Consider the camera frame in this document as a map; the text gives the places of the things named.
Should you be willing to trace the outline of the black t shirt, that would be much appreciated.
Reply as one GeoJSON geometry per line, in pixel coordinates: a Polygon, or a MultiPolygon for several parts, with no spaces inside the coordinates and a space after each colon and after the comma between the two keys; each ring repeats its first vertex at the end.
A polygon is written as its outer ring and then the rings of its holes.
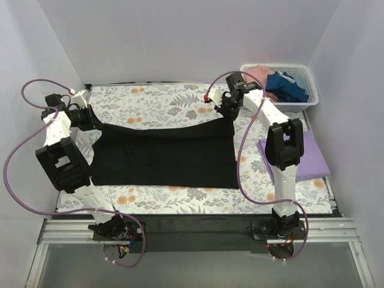
{"type": "Polygon", "coordinates": [[[238,188],[231,119],[184,128],[100,127],[91,163],[95,185],[238,188]]]}

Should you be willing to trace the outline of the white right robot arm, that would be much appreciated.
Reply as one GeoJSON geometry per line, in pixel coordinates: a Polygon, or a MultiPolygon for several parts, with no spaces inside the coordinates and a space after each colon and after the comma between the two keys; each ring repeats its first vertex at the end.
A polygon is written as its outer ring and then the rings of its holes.
{"type": "Polygon", "coordinates": [[[228,91],[219,93],[209,88],[205,102],[213,102],[216,111],[230,119],[236,119],[240,108],[245,107],[267,129],[265,157],[274,174],[275,199],[269,202],[270,220],[254,223],[252,230],[283,239],[293,236],[299,226],[296,173],[304,154],[303,125],[299,119],[290,119],[276,108],[259,80],[248,83],[245,75],[244,71],[224,73],[228,91]]]}

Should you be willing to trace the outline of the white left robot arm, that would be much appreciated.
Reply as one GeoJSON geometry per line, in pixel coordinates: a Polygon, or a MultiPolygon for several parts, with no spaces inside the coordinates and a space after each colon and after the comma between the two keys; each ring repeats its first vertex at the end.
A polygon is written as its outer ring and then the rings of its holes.
{"type": "Polygon", "coordinates": [[[53,186],[73,195],[90,209],[95,224],[88,229],[103,237],[120,240],[127,236],[128,226],[92,183],[90,165],[71,138],[72,128],[88,131],[100,123],[86,101],[87,95],[87,90],[79,91],[68,104],[59,94],[45,97],[48,108],[41,113],[41,120],[48,125],[46,139],[35,154],[53,186]]]}

